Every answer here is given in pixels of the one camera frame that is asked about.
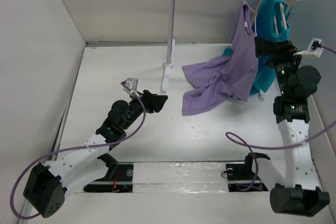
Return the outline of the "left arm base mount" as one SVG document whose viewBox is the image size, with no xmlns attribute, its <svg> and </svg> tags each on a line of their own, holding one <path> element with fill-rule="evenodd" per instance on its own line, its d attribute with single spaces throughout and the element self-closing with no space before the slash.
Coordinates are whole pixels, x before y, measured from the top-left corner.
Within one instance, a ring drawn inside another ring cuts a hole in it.
<svg viewBox="0 0 336 224">
<path fill-rule="evenodd" d="M 110 154 L 99 157 L 108 168 L 104 177 L 85 185 L 86 193 L 132 193 L 134 163 L 118 162 Z"/>
</svg>

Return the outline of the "purple t-shirt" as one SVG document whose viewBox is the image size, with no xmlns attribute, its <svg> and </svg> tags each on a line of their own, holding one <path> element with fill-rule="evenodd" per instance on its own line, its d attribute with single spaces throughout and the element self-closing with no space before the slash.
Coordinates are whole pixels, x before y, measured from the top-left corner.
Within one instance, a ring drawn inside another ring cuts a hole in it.
<svg viewBox="0 0 336 224">
<path fill-rule="evenodd" d="M 258 71 L 255 37 L 250 8 L 243 1 L 231 37 L 233 53 L 182 67 L 186 80 L 194 87 L 183 95 L 183 116 L 208 112 L 227 98 L 248 100 Z"/>
</svg>

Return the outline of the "pink wire hanger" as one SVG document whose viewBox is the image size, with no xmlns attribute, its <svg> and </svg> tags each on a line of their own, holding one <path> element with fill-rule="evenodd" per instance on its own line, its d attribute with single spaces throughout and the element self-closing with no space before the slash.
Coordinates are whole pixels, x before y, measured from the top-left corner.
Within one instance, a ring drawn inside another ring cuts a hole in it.
<svg viewBox="0 0 336 224">
<path fill-rule="evenodd" d="M 244 29 L 248 35 L 251 35 L 251 31 L 256 35 L 257 34 L 257 16 L 259 12 L 260 5 L 262 3 L 262 0 L 259 0 L 258 4 L 256 5 L 255 9 L 251 8 L 247 3 L 243 5 L 243 18 L 244 18 Z M 246 20 L 246 9 L 249 9 L 248 11 L 248 21 L 250 21 L 250 12 L 253 12 L 254 14 L 254 30 L 252 30 L 250 23 Z"/>
</svg>

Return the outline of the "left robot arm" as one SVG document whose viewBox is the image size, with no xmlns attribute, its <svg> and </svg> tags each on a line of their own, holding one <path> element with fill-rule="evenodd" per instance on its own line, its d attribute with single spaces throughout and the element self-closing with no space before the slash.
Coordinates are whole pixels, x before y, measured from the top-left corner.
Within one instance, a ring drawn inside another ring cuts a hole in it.
<svg viewBox="0 0 336 224">
<path fill-rule="evenodd" d="M 109 152 L 129 138 L 126 130 L 139 117 L 159 113 L 167 100 L 167 95 L 144 90 L 133 92 L 130 102 L 114 102 L 103 124 L 82 145 L 66 149 L 68 155 L 58 161 L 31 165 L 24 197 L 43 218 L 49 218 L 80 187 L 100 178 L 114 179 L 118 163 Z"/>
</svg>

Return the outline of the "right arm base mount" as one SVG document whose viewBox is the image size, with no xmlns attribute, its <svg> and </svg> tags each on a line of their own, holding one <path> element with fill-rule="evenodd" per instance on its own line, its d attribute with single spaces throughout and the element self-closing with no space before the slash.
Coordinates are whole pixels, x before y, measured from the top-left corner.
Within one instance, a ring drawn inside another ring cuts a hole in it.
<svg viewBox="0 0 336 224">
<path fill-rule="evenodd" d="M 227 179 L 230 193 L 268 191 L 259 176 L 255 177 L 253 164 L 252 153 L 248 153 L 243 161 L 232 161 L 225 164 L 226 169 L 221 173 L 221 176 Z"/>
</svg>

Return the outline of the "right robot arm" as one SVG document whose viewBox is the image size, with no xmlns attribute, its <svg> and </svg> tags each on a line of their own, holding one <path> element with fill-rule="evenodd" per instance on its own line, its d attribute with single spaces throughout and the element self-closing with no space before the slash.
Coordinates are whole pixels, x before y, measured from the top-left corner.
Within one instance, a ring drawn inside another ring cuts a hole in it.
<svg viewBox="0 0 336 224">
<path fill-rule="evenodd" d="M 283 141 L 285 175 L 266 158 L 242 166 L 248 178 L 257 175 L 270 191 L 270 206 L 277 214 L 313 217 L 330 203 L 328 192 L 320 189 L 310 153 L 308 97 L 317 91 L 320 72 L 301 65 L 305 52 L 287 40 L 271 42 L 255 37 L 256 56 L 267 56 L 265 64 L 274 69 L 278 84 L 273 112 Z"/>
</svg>

